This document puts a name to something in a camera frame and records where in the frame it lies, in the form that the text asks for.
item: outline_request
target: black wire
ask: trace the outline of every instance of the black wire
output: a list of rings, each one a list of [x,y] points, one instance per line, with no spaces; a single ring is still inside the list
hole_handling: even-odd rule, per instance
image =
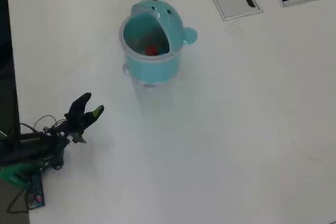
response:
[[[50,165],[45,166],[43,168],[43,171],[40,173],[41,177],[43,176],[43,173],[47,170],[51,168]],[[30,183],[26,183],[25,187],[22,188],[18,194],[14,197],[14,199],[10,202],[8,208],[7,208],[7,213],[9,214],[27,214],[29,212],[29,206],[28,206],[28,195],[31,191],[31,189],[33,187],[36,186],[36,183],[39,182],[40,177],[35,178],[33,181],[31,181]],[[10,209],[13,207],[13,205],[15,204],[15,202],[19,199],[20,195],[26,190],[26,194],[25,194],[25,205],[26,205],[26,210],[20,210],[20,211],[11,211]]]
[[[9,214],[27,214],[28,213],[28,204],[26,202],[26,210],[20,210],[20,211],[11,211],[11,208],[13,207],[14,203],[18,200],[20,195],[26,190],[27,185],[25,185],[24,188],[22,188],[18,194],[14,197],[14,199],[10,202],[8,208],[7,208],[7,213]]]
[[[62,122],[65,122],[66,119],[61,119],[61,120],[58,120],[52,127],[57,127],[59,123],[62,123]]]
[[[57,123],[57,120],[56,120],[56,118],[55,118],[53,115],[44,115],[44,116],[42,116],[39,120],[36,121],[36,123],[34,124],[34,127],[33,127],[33,128],[35,129],[36,124],[37,124],[41,119],[46,118],[47,116],[53,118],[53,119],[55,120],[55,123]]]
[[[31,129],[33,132],[37,132],[36,129],[34,129],[33,127],[29,126],[28,124],[20,123],[20,125],[26,126],[27,128]]]

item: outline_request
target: white table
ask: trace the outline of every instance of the white table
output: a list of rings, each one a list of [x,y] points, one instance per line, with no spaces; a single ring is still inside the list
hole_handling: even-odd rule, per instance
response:
[[[142,94],[118,41],[137,1],[9,0],[21,121],[61,119],[88,91],[106,107],[31,223],[334,221],[335,1],[257,0],[263,13],[222,22],[212,0],[166,0],[198,41]]]

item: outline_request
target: green fingertip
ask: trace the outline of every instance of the green fingertip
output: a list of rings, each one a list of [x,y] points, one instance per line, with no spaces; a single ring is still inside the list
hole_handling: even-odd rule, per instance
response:
[[[96,118],[99,117],[99,115],[101,114],[101,112],[102,112],[103,109],[104,109],[104,106],[103,106],[103,105],[98,106],[98,108],[96,108],[96,109],[92,112],[93,116],[96,117]]]

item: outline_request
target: teal object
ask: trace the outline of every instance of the teal object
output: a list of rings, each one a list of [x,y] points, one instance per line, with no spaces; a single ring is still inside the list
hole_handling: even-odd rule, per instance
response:
[[[3,179],[14,186],[24,188],[26,182],[22,181],[20,178],[23,178],[25,174],[29,174],[36,170],[36,166],[30,163],[20,163],[11,166],[2,167],[0,169],[0,179]]]
[[[142,84],[163,84],[171,80],[180,66],[183,45],[197,40],[197,32],[185,28],[178,12],[160,0],[135,4],[120,29],[120,42],[126,68],[133,80]],[[148,56],[146,49],[156,45],[159,55]]]

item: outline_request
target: red object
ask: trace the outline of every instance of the red object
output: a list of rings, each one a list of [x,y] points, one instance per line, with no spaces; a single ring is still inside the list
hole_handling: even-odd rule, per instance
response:
[[[146,55],[148,56],[157,56],[159,55],[159,51],[156,47],[156,45],[150,45],[146,48]]]

